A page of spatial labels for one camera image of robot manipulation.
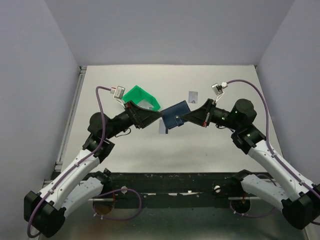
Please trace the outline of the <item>grey striped credit card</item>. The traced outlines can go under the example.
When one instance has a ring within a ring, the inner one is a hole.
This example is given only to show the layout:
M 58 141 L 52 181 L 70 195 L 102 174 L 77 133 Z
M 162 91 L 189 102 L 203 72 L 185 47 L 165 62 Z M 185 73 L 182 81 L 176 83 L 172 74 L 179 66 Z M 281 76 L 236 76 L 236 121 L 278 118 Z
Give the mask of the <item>grey striped credit card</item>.
M 159 134 L 167 135 L 169 133 L 169 130 L 166 128 L 165 123 L 162 119 L 159 120 Z

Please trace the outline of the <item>blue leather card holder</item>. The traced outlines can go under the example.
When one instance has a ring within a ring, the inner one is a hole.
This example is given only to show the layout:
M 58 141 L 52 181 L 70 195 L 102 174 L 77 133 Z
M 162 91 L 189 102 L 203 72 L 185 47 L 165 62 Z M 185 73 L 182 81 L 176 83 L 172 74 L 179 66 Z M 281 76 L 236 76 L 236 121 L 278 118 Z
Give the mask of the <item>blue leather card holder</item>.
M 182 116 L 190 112 L 191 110 L 185 100 L 162 110 L 162 120 L 166 129 L 170 130 L 184 125 L 186 120 L 183 120 Z

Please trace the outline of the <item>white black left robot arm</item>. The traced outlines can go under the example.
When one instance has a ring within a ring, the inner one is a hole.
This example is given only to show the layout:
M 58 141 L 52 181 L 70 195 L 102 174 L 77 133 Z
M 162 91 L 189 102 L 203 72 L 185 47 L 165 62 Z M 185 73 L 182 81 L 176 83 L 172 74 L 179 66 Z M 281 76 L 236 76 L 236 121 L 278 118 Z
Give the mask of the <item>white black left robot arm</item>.
M 38 192 L 29 191 L 23 200 L 23 217 L 27 221 L 27 235 L 31 228 L 47 238 L 54 236 L 63 226 L 67 216 L 92 197 L 107 197 L 111 185 L 102 173 L 88 176 L 111 153 L 111 138 L 131 126 L 144 129 L 162 117 L 159 111 L 125 103 L 122 113 L 109 118 L 102 110 L 89 120 L 89 136 L 74 160 L 51 183 Z

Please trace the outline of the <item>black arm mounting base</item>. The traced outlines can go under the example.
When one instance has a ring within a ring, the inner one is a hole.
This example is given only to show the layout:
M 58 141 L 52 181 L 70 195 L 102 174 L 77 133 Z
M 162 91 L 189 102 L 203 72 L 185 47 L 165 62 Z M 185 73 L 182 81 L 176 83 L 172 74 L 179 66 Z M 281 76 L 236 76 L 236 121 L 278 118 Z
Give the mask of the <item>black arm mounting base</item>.
M 244 170 L 238 173 L 112 173 L 105 169 L 87 174 L 85 180 L 97 178 L 103 185 L 103 193 L 130 189 L 96 199 L 96 203 L 117 209 L 228 208 L 233 205 L 238 212 L 246 213 L 254 196 L 240 186 L 240 177 L 245 174 Z

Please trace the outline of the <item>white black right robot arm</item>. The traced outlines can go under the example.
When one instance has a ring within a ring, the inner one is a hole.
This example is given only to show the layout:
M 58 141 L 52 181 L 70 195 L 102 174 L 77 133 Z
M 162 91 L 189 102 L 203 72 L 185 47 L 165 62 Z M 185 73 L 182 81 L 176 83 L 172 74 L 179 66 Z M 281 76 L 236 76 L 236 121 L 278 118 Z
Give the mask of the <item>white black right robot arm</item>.
M 214 123 L 233 130 L 231 139 L 244 154 L 259 163 L 278 183 L 267 183 L 248 171 L 230 183 L 230 191 L 241 196 L 252 194 L 282 212 L 296 229 L 315 223 L 320 216 L 320 186 L 298 173 L 270 145 L 267 137 L 253 124 L 257 112 L 251 101 L 239 99 L 231 111 L 218 108 L 212 99 L 186 113 L 182 119 L 201 127 Z

